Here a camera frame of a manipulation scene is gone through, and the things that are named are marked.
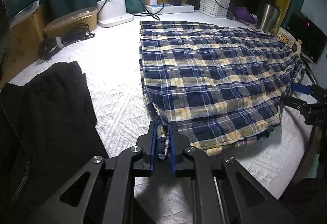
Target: black metal arm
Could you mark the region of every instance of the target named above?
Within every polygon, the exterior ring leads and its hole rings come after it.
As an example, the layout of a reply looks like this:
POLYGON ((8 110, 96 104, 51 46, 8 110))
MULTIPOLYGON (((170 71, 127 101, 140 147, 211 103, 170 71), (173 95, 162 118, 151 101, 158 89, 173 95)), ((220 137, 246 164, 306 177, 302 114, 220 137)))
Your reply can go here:
POLYGON ((298 83, 292 85, 292 90, 314 97, 318 103, 308 104, 306 101, 285 96, 283 101, 286 106, 300 110, 305 118, 305 124, 324 127, 327 121, 327 90, 320 86, 304 86, 298 83))
MULTIPOLYGON (((94 157, 35 212, 29 223, 92 223, 90 208, 101 204, 99 200, 105 206, 99 206, 96 223, 133 223, 135 177, 152 175, 156 131, 156 123, 151 122, 148 133, 138 138, 136 146, 118 157, 94 157)), ((178 133, 176 122, 170 123, 169 132, 175 176, 191 179, 194 224, 293 223, 293 216, 234 158, 218 155, 217 166, 178 133)))

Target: power strip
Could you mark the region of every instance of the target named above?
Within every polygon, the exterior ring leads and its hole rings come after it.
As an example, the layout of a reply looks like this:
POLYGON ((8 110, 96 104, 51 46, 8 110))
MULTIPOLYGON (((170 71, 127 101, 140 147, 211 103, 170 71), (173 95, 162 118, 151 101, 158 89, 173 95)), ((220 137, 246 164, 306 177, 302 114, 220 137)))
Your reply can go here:
MULTIPOLYGON (((152 14, 155 14, 162 8, 162 4, 157 5, 145 5, 148 11, 152 14)), ((183 4, 180 6, 174 6, 168 3, 164 4, 164 8, 158 14, 178 14, 182 12, 194 12, 194 6, 189 4, 183 4)))

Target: white basket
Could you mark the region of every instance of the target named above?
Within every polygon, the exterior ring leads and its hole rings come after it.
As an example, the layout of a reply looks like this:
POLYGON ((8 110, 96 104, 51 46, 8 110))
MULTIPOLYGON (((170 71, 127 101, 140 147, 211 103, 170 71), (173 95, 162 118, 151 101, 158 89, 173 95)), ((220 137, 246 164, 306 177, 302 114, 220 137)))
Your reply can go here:
MULTIPOLYGON (((228 8, 230 0, 217 0, 217 2, 228 8)), ((199 12, 215 18, 226 18, 227 10, 220 7, 215 0, 201 0, 199 12)))

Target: cardboard box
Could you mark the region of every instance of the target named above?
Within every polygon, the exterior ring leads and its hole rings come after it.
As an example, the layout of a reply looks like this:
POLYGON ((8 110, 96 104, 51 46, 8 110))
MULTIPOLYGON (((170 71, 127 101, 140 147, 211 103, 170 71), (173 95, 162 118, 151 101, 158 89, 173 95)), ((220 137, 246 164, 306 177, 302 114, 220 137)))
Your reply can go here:
POLYGON ((25 20, 11 27, 9 56, 4 66, 0 88, 39 59, 38 49, 48 23, 48 4, 43 3, 25 20))

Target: white textured bedspread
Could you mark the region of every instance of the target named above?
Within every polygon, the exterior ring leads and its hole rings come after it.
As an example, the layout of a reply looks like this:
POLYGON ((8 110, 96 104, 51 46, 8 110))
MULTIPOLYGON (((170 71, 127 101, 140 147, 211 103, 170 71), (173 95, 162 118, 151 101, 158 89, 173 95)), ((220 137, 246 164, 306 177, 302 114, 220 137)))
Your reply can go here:
MULTIPOLYGON (((199 12, 160 15, 160 19, 244 27, 236 21, 215 19, 199 12)), ((118 155, 148 131, 151 120, 141 90, 140 20, 152 18, 136 17, 129 23, 111 28, 98 26, 94 38, 65 47, 50 61, 35 62, 11 83, 24 85, 54 63, 77 60, 86 73, 101 140, 109 156, 118 155)), ((302 83, 311 84, 307 76, 302 83)), ((316 102, 306 95, 299 98, 316 102)), ((274 197, 279 198, 300 163, 311 128, 304 124, 299 111, 285 107, 281 126, 269 138, 261 138, 253 145, 238 149, 236 158, 274 197)), ((152 178, 137 178, 135 197, 156 223, 192 222, 190 181, 175 179, 170 173, 170 165, 156 167, 152 178)))

